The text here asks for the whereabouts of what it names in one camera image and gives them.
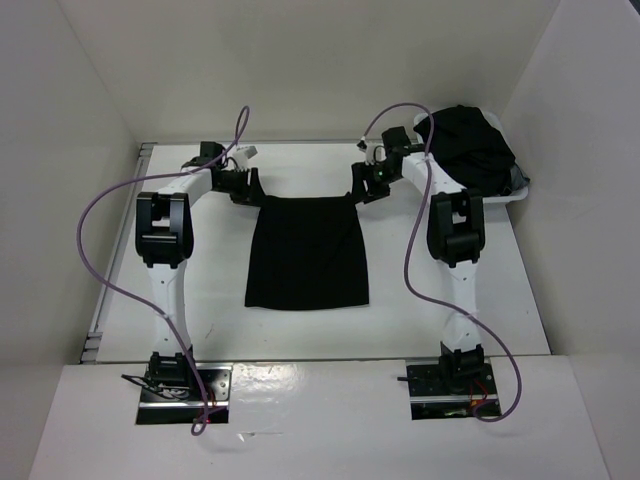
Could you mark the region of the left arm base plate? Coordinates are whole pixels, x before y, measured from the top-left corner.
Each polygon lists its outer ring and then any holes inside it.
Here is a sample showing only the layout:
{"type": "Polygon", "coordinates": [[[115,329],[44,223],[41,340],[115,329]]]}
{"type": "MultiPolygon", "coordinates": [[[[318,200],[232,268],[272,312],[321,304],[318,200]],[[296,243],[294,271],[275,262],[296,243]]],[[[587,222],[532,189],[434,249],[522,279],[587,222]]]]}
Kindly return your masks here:
{"type": "MultiPolygon", "coordinates": [[[[197,367],[208,398],[207,424],[227,424],[232,365],[202,363],[197,367]]],[[[122,374],[121,378],[139,390],[137,425],[191,424],[204,414],[204,402],[197,385],[189,390],[186,386],[152,386],[146,375],[122,374]]]]}

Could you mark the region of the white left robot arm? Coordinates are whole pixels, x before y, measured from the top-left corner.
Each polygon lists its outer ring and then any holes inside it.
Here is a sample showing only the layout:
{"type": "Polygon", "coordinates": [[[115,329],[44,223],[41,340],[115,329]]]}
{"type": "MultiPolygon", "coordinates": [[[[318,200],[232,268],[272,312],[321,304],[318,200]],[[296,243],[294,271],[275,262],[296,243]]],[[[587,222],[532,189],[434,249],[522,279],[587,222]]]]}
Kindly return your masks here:
{"type": "Polygon", "coordinates": [[[143,385],[165,398],[184,400],[204,390],[202,377],[191,367],[193,346],[185,308],[186,267],[195,247],[191,207],[209,192],[256,206],[264,197],[258,171],[248,166],[256,154],[254,146],[234,147],[226,154],[221,144],[203,142],[176,179],[137,196],[135,249],[147,268],[159,316],[143,385]]]}

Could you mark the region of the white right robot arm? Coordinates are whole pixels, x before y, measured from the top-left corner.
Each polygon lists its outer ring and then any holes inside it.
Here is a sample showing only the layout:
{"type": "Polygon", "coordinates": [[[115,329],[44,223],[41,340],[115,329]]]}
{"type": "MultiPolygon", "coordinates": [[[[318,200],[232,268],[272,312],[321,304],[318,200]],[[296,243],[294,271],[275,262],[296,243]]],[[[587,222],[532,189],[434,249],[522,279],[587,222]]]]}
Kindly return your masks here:
{"type": "Polygon", "coordinates": [[[434,303],[450,310],[440,340],[438,381],[459,393],[479,378],[485,360],[476,302],[477,264],[486,243],[482,194],[453,180],[404,128],[386,134],[383,144],[365,138],[357,143],[365,160],[351,166],[352,193],[358,202],[370,203],[389,196],[391,183],[407,179],[428,196],[419,218],[427,221],[426,245],[444,295],[434,303]]]}

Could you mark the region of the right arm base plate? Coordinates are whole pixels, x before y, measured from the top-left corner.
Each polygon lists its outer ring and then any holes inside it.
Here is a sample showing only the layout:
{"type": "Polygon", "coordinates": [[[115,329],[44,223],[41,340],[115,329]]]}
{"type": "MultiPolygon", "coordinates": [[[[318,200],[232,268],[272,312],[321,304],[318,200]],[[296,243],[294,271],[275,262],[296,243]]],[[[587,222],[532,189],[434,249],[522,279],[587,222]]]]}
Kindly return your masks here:
{"type": "Polygon", "coordinates": [[[473,418],[474,410],[487,418],[502,414],[490,363],[475,377],[448,385],[434,361],[408,362],[397,380],[408,387],[413,420],[473,418]]]}

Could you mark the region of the black skirt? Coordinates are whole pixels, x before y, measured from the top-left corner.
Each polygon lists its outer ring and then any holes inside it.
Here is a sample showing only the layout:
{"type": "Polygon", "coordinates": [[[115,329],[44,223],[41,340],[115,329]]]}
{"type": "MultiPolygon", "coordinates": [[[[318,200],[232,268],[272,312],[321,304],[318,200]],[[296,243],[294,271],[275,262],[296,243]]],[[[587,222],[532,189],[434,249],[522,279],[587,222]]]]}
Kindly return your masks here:
{"type": "Polygon", "coordinates": [[[366,250],[352,195],[267,196],[252,239],[245,305],[314,311],[369,301],[366,250]]]}

